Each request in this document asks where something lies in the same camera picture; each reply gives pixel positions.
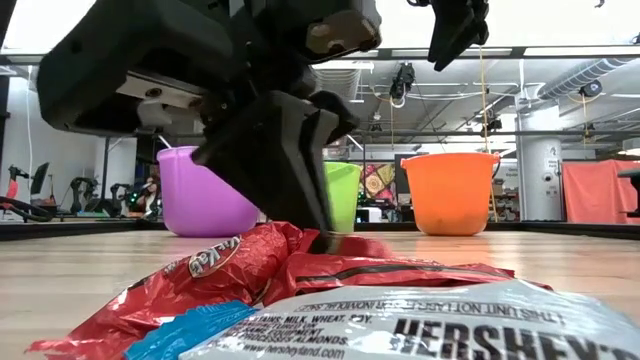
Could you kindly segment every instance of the ceiling light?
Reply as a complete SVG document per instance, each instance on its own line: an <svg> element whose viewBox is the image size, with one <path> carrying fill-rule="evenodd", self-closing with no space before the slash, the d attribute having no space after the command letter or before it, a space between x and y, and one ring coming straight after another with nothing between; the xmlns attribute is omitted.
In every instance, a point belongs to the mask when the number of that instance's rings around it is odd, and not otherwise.
<svg viewBox="0 0 640 360"><path fill-rule="evenodd" d="M417 57L422 56L425 59L429 56L429 49L403 49L403 50L392 50L392 57Z"/></svg>
<svg viewBox="0 0 640 360"><path fill-rule="evenodd" d="M416 83L415 86L469 86L469 83Z"/></svg>
<svg viewBox="0 0 640 360"><path fill-rule="evenodd" d="M370 61L333 60L326 63L312 65L315 70L371 70L374 65Z"/></svg>
<svg viewBox="0 0 640 360"><path fill-rule="evenodd" d="M513 50L511 48L482 48L483 54L493 55L493 56L509 56ZM470 48L463 52L461 57L470 57L470 56L479 56L480 48Z"/></svg>
<svg viewBox="0 0 640 360"><path fill-rule="evenodd" d="M620 155L640 156L640 148L619 151Z"/></svg>
<svg viewBox="0 0 640 360"><path fill-rule="evenodd" d="M612 94L611 97L618 97L623 99L640 99L640 94Z"/></svg>
<svg viewBox="0 0 640 360"><path fill-rule="evenodd" d="M640 55L640 46L558 46L533 47L524 52L524 56L608 56Z"/></svg>
<svg viewBox="0 0 640 360"><path fill-rule="evenodd" d="M355 57L355 58L376 58L376 57L378 57L378 50L369 50L367 52L355 52L355 53L343 56L343 58L350 58L350 57Z"/></svg>

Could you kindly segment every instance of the plastic bucket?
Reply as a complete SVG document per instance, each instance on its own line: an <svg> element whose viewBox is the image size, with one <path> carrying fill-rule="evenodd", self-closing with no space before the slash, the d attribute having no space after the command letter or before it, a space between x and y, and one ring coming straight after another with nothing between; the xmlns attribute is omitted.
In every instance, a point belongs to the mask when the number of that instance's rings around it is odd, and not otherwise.
<svg viewBox="0 0 640 360"><path fill-rule="evenodd" d="M345 163L325 163L331 219L335 231L352 233L358 207L362 168Z"/></svg>
<svg viewBox="0 0 640 360"><path fill-rule="evenodd" d="M211 170L194 164L195 149L158 153L167 228L184 237L227 237L251 229L258 209Z"/></svg>
<svg viewBox="0 0 640 360"><path fill-rule="evenodd" d="M483 153L423 155L402 161L418 229L444 236L482 232L497 161L499 157Z"/></svg>

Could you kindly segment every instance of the yellow cable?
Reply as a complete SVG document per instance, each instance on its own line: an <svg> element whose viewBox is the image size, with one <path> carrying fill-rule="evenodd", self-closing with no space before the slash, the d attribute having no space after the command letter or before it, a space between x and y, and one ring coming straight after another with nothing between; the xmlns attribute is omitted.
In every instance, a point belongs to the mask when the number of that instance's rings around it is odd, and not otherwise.
<svg viewBox="0 0 640 360"><path fill-rule="evenodd" d="M602 94L600 94L600 95L598 95L598 96L594 97L593 99L591 99L591 100L589 100L589 101L586 101L586 99L585 99L584 95L582 95L582 100L576 100L576 99L572 98L572 97L571 97L571 95L567 95L567 98L568 98L569 100L573 101L574 103L577 103L577 104L583 104L583 105L584 105L584 104L589 104L589 103L592 103L592 102L594 102L594 101L598 100L598 98L600 98L600 96L602 96Z"/></svg>
<svg viewBox="0 0 640 360"><path fill-rule="evenodd" d="M389 103L389 109L390 109L390 112L391 112L391 151L393 151L394 148L395 148L394 137L393 137L393 135L394 135L393 134L393 132L394 132L393 131L393 120L394 120L393 119L393 104Z"/></svg>
<svg viewBox="0 0 640 360"><path fill-rule="evenodd" d="M482 114L484 115L484 148L487 154L491 155L491 149L489 149L489 118L487 116L487 83L484 77L484 54L482 46L480 46L480 82L482 83ZM493 205L493 219L496 223L499 223L498 208L496 207L496 196L493 193L493 179L491 179L491 204Z"/></svg>
<svg viewBox="0 0 640 360"><path fill-rule="evenodd" d="M381 98L380 96L378 96L378 95L376 94L376 92L375 92L375 91L372 91L372 92L373 92L373 96L375 96L375 97L376 97L376 99L378 99L378 100L380 100L380 101L385 101L385 102L391 103L391 99Z"/></svg>
<svg viewBox="0 0 640 360"><path fill-rule="evenodd" d="M597 99L600 95L593 98L591 101ZM584 111L584 135L582 135L582 150L587 151L587 137L589 136L589 118L587 117L587 104L591 101L586 101L584 94L582 94L582 110Z"/></svg>

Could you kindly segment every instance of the ceiling pipe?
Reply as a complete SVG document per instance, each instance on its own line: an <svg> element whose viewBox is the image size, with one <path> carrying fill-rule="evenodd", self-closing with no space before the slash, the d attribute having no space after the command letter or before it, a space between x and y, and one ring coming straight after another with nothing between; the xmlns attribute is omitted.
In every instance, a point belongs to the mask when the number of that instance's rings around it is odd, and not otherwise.
<svg viewBox="0 0 640 360"><path fill-rule="evenodd" d="M553 100L580 89L635 59L596 59L584 62L554 81L548 82L537 92L540 100Z"/></svg>
<svg viewBox="0 0 640 360"><path fill-rule="evenodd" d="M316 78L318 90L332 91L346 100L355 100L360 85L362 70L358 69L331 69L312 70Z"/></svg>
<svg viewBox="0 0 640 360"><path fill-rule="evenodd" d="M416 131L416 130L395 130L391 131L362 131L355 130L352 132L352 135L366 135L371 137L381 137L381 136L483 136L484 133L481 131ZM500 131L500 132L492 132L491 136L584 136L584 131L574 131L574 130L543 130L543 131ZM640 131L620 131L620 130L592 130L589 131L591 135L623 135L623 136L640 136Z"/></svg>

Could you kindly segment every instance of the candy wrapper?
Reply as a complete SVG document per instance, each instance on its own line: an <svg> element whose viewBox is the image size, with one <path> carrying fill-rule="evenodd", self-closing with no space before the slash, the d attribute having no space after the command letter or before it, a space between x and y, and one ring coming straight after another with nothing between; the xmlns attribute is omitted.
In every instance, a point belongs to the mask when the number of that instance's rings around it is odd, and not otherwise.
<svg viewBox="0 0 640 360"><path fill-rule="evenodd" d="M177 360L178 355L253 315L257 310L234 301L200 306L147 334L126 352L127 360Z"/></svg>
<svg viewBox="0 0 640 360"><path fill-rule="evenodd" d="M180 360L638 360L640 330L597 300L511 280L344 287L280 301Z"/></svg>
<svg viewBox="0 0 640 360"><path fill-rule="evenodd" d="M317 232L285 223L258 226L140 280L65 339L37 341L27 351L50 359L122 359L135 341L166 320L203 305L260 302L265 287L301 243Z"/></svg>
<svg viewBox="0 0 640 360"><path fill-rule="evenodd" d="M511 270L483 264L444 266L435 261L295 253L271 282L264 304L349 285L451 287L513 276Z"/></svg>

